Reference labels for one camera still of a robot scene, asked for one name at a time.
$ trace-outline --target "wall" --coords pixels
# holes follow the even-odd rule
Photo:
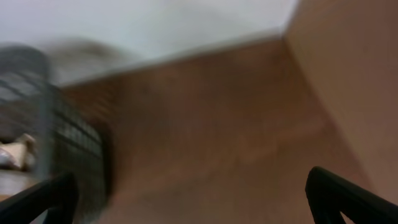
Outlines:
[[[395,0],[304,0],[287,41],[377,193],[398,203],[396,9]]]
[[[233,45],[279,34],[295,2],[3,0],[0,42],[22,42],[46,49],[49,43],[58,46],[63,39],[85,39],[121,51],[125,59],[109,67],[133,67],[181,57],[179,54],[195,54],[202,47],[211,50],[219,44]],[[62,75],[58,82],[76,82],[91,75],[87,70],[73,72]]]

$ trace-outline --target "black object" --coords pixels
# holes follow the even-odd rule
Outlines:
[[[73,174],[45,180],[0,203],[0,223],[30,223],[47,210],[44,223],[70,224],[78,201]]]
[[[398,206],[321,168],[314,167],[305,186],[316,224],[398,223]]]

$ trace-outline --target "laundry basket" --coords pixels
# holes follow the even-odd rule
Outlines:
[[[104,144],[99,133],[50,84],[46,56],[26,46],[0,49],[0,141],[34,137],[39,180],[74,173],[80,193],[75,220],[95,220],[106,203]]]

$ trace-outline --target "brown floor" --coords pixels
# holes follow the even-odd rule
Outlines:
[[[101,223],[312,223],[313,166],[371,188],[280,40],[99,83],[69,94],[114,131]]]

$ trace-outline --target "tan wall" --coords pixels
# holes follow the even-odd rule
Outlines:
[[[377,193],[398,203],[398,1],[304,0],[287,41]]]

